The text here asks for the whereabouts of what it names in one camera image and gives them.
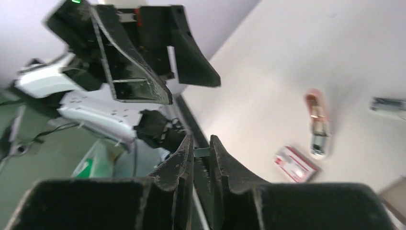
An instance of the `grey floor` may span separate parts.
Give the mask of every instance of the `grey floor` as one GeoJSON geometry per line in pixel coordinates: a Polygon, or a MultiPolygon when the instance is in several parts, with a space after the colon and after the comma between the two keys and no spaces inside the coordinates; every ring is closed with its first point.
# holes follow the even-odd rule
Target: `grey floor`
{"type": "MultiPolygon", "coordinates": [[[[0,107],[0,130],[16,114],[16,105],[0,107]]],[[[34,129],[24,125],[29,132],[34,129]]],[[[70,177],[96,137],[83,129],[71,128],[50,134],[36,154],[11,158],[0,172],[0,228],[5,227],[21,197],[31,185],[47,178],[70,177]]]]}

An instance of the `red component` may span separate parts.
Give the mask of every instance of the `red component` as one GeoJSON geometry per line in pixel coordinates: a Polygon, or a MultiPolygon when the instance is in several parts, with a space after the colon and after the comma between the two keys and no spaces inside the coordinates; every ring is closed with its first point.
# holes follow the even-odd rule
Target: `red component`
{"type": "Polygon", "coordinates": [[[276,160],[275,160],[275,163],[277,164],[277,165],[280,165],[281,164],[281,159],[280,158],[277,158],[276,160]]]}
{"type": "Polygon", "coordinates": [[[312,168],[313,170],[315,170],[315,171],[318,171],[318,169],[316,169],[314,166],[313,166],[313,164],[311,163],[311,162],[309,162],[309,160],[307,160],[307,159],[305,159],[305,158],[303,158],[301,155],[300,155],[300,153],[298,153],[298,152],[296,152],[294,149],[292,149],[291,147],[289,147],[289,146],[285,146],[287,149],[289,149],[291,152],[293,152],[298,158],[300,158],[303,162],[305,162],[310,168],[312,168]]]}
{"type": "Polygon", "coordinates": [[[293,158],[292,156],[290,156],[292,158],[292,160],[294,160],[297,164],[299,164],[302,168],[304,168],[304,170],[309,171],[306,167],[304,167],[301,163],[299,163],[295,158],[293,158]]]}
{"type": "Polygon", "coordinates": [[[296,178],[292,177],[292,175],[290,175],[290,173],[288,173],[284,168],[281,168],[288,176],[290,176],[290,178],[292,178],[292,180],[294,180],[296,183],[298,182],[296,180],[296,178]]]}
{"type": "Polygon", "coordinates": [[[137,16],[137,25],[142,26],[141,22],[141,14],[139,12],[139,8],[134,9],[135,15],[137,16]]]}

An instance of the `black cable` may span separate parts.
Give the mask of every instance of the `black cable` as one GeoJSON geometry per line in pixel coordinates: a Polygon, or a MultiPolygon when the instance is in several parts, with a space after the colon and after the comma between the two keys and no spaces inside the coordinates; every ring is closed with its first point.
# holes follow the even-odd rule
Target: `black cable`
{"type": "Polygon", "coordinates": [[[72,123],[68,123],[68,124],[64,124],[64,125],[58,126],[58,127],[54,128],[54,129],[52,129],[52,130],[50,130],[50,131],[45,131],[45,132],[42,132],[42,133],[38,134],[37,136],[35,136],[35,137],[33,138],[33,141],[37,140],[37,139],[40,138],[40,137],[49,135],[49,134],[51,134],[51,133],[55,133],[55,132],[62,131],[62,130],[68,129],[68,128],[76,127],[76,126],[78,126],[78,125],[79,125],[79,124],[72,122],[72,123]]]}

